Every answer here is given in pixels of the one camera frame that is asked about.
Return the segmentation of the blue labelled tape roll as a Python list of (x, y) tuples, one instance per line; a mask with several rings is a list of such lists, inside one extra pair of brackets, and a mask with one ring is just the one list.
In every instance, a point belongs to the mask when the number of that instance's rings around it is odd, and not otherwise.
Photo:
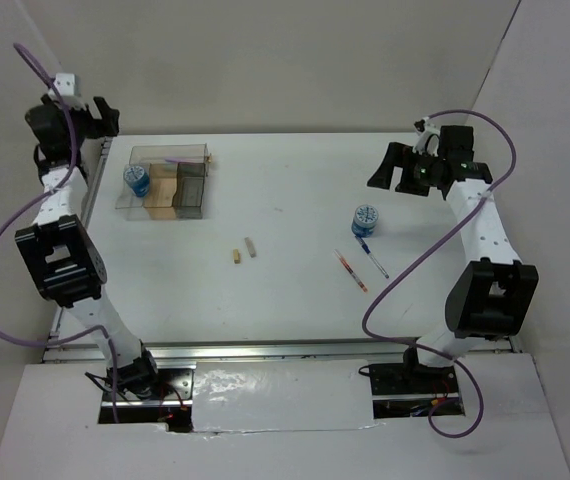
[(148, 194), (150, 177), (144, 166), (129, 165), (123, 172), (123, 180), (136, 197), (143, 198)]

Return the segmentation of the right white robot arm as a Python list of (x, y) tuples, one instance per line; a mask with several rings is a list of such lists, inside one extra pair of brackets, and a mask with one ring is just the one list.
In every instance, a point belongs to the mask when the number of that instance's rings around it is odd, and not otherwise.
[(456, 234), (466, 265), (445, 300), (444, 322), (409, 347), (401, 369), (405, 387), (422, 392), (434, 383), (436, 369), (451, 366), (484, 341), (516, 335), (539, 275), (508, 240), (490, 189), (490, 169), (474, 159), (472, 128), (421, 120), (415, 129), (416, 143), (390, 143), (367, 184), (422, 197), (436, 189), (460, 227)]

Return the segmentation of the blue patterned tape roll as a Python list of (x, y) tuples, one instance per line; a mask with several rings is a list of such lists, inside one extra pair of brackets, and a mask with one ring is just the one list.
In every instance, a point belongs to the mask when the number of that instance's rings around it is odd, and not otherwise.
[(357, 237), (371, 237), (375, 231), (378, 220), (379, 212), (374, 206), (369, 204), (360, 205), (355, 209), (351, 223), (351, 231)]

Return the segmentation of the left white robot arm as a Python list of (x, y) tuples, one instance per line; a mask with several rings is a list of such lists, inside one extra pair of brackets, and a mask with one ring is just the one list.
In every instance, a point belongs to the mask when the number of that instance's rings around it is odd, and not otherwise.
[(102, 97), (94, 103), (98, 118), (86, 104), (65, 112), (50, 95), (26, 113), (38, 141), (34, 162), (46, 197), (33, 224), (14, 239), (39, 294), (90, 332), (106, 359), (110, 390), (147, 400), (161, 390), (163, 376), (110, 301), (106, 266), (81, 220), (88, 192), (81, 147), (87, 139), (119, 133), (119, 111)]

